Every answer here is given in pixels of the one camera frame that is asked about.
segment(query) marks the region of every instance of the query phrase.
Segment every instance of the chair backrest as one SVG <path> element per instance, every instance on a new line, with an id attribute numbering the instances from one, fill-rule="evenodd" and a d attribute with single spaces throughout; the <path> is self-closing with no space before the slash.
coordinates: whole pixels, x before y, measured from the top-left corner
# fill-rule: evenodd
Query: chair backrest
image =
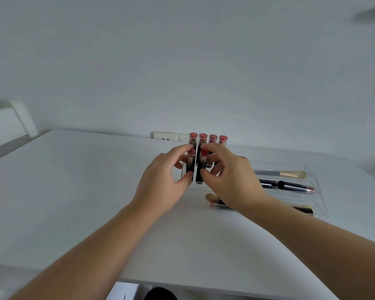
<path id="1" fill-rule="evenodd" d="M 8 101 L 0 109 L 0 145 L 19 137 L 39 135 L 25 106 L 16 100 Z"/>

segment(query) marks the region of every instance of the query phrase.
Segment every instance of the gray wall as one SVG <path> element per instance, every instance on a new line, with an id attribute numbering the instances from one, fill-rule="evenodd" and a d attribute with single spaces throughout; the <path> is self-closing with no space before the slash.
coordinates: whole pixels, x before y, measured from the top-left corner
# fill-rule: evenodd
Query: gray wall
<path id="1" fill-rule="evenodd" d="M 375 0 L 0 0 L 0 99 L 40 130 L 375 162 Z"/>

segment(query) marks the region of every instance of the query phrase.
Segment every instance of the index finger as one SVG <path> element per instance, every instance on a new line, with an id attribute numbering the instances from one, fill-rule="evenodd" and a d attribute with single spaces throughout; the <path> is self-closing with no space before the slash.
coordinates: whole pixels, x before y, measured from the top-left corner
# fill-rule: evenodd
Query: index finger
<path id="1" fill-rule="evenodd" d="M 164 161 L 166 166 L 169 169 L 172 169 L 172 166 L 178 161 L 179 157 L 183 155 L 185 152 L 190 151 L 193 148 L 193 144 L 184 144 L 173 147 L 169 152 L 167 152 L 164 156 Z"/>
<path id="2" fill-rule="evenodd" d="M 233 156 L 235 156 L 229 149 L 226 148 L 225 145 L 221 143 L 207 143 L 203 144 L 201 146 L 202 150 L 209 150 L 213 153 L 216 153 L 220 161 L 224 165 L 228 163 L 228 160 L 230 160 Z"/>

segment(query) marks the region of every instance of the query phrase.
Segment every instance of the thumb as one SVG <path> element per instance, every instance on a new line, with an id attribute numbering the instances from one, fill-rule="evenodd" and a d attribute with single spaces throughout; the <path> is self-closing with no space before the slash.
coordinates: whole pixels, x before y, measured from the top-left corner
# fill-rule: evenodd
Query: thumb
<path id="1" fill-rule="evenodd" d="M 182 193 L 190 186 L 191 179 L 193 178 L 193 172 L 188 171 L 183 178 L 181 178 L 178 182 L 178 186 L 181 188 Z"/>
<path id="2" fill-rule="evenodd" d="M 205 184 L 207 184 L 212 190 L 217 187 L 219 177 L 211 174 L 208 170 L 202 168 L 200 170 L 201 177 Z"/>

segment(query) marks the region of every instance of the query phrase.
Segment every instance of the person's left hand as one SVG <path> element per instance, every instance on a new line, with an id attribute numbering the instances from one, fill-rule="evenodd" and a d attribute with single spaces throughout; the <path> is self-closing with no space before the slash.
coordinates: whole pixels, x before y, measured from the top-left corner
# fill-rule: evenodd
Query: person's left hand
<path id="1" fill-rule="evenodd" d="M 190 186 L 193 177 L 193 172 L 189 171 L 175 182 L 172 167 L 182 169 L 180 161 L 186 163 L 185 152 L 192 148 L 192 144 L 180 145 L 155 157 L 144 171 L 131 204 L 154 212 L 158 217 L 168 212 Z"/>

